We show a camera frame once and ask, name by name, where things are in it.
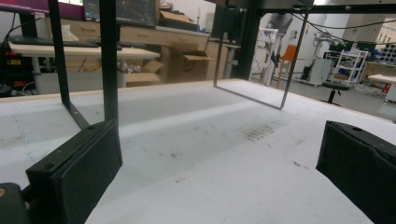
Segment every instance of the floor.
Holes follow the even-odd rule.
[[[258,76],[253,76],[251,81],[258,82]],[[280,89],[285,90],[286,81],[282,80]],[[290,92],[302,95],[315,100],[328,100],[331,89],[325,87],[314,87],[312,85],[304,84],[299,81],[292,81],[290,83]],[[385,103],[385,94],[380,89],[372,89],[365,86],[359,86],[349,91],[341,91],[341,95],[337,93],[333,101],[345,108],[360,111],[365,114],[373,115],[383,119],[390,119],[396,123],[396,104]]]

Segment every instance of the table surface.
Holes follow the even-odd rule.
[[[386,82],[390,84],[395,84],[396,83],[396,77],[387,77],[387,76],[382,76],[382,75],[373,75],[368,77],[371,80],[374,81],[381,81],[381,82]]]
[[[49,57],[55,55],[53,46],[17,45],[9,43],[12,52],[22,54],[25,57]],[[66,57],[100,58],[102,57],[101,48],[75,48],[64,47]],[[160,54],[145,49],[122,48],[117,50],[118,59],[154,59]]]
[[[219,85],[267,103],[283,91]],[[99,91],[71,93],[89,123],[104,119]],[[212,82],[119,89],[124,164],[87,223],[372,223],[315,167],[326,120],[396,144],[396,125],[289,93],[279,111]],[[59,95],[0,100],[0,180],[79,131]]]

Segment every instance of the metal rack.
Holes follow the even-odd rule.
[[[361,76],[368,51],[356,50],[353,52],[341,52],[338,63],[335,66],[335,73],[332,75],[332,81],[346,83],[348,86],[354,86]]]

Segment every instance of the black stool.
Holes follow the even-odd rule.
[[[335,83],[335,82],[330,82],[330,81],[323,82],[322,86],[332,89],[332,92],[330,93],[330,97],[329,97],[329,100],[327,101],[327,103],[333,104],[333,105],[338,105],[338,104],[335,104],[335,103],[332,102],[332,99],[334,98],[336,90],[338,90],[338,94],[339,95],[341,95],[340,91],[348,91],[349,90],[349,87],[346,86],[346,85]]]

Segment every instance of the desk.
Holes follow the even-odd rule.
[[[395,77],[387,77],[382,75],[373,75],[368,77],[370,80],[379,81],[389,83],[390,88],[388,90],[387,96],[385,97],[386,101],[396,102],[396,76]]]
[[[264,101],[283,96],[218,84]],[[89,123],[104,119],[102,97],[71,93]],[[79,128],[58,95],[0,102],[0,180],[25,187],[24,170]],[[119,89],[119,108],[124,164],[87,223],[371,223],[315,169],[325,121],[396,144],[388,120],[293,93],[279,111],[211,81]]]
[[[39,94],[59,92],[58,77],[56,74],[41,74],[38,57],[53,57],[55,55],[53,46],[33,46],[33,45],[16,45],[9,43],[12,52],[19,53],[24,57],[32,57],[35,86]],[[101,58],[101,48],[73,48],[64,47],[65,57],[83,58]],[[126,59],[154,59],[160,57],[160,54],[150,52],[145,49],[128,49],[122,48],[117,51],[117,56],[121,59],[120,70],[118,72],[118,86],[125,87],[125,60]],[[70,80],[70,91],[92,91],[102,89],[102,79],[100,73],[90,73],[83,75],[82,73],[68,73]]]

